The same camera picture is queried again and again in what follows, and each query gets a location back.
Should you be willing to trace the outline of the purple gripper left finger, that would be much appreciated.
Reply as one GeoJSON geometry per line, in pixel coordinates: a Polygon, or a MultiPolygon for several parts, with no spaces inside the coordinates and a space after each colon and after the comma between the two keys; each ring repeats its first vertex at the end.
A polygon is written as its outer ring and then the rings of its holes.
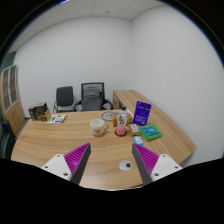
{"type": "Polygon", "coordinates": [[[78,185],[91,154],[89,143],[62,155],[56,154],[42,169],[78,185]]]}

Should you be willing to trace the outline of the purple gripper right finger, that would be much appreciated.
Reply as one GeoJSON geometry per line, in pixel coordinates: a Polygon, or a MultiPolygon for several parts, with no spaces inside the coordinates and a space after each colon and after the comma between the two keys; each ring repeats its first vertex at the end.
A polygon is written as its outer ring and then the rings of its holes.
{"type": "Polygon", "coordinates": [[[182,169],[182,167],[167,154],[158,155],[136,143],[132,144],[132,154],[144,185],[182,169]]]}

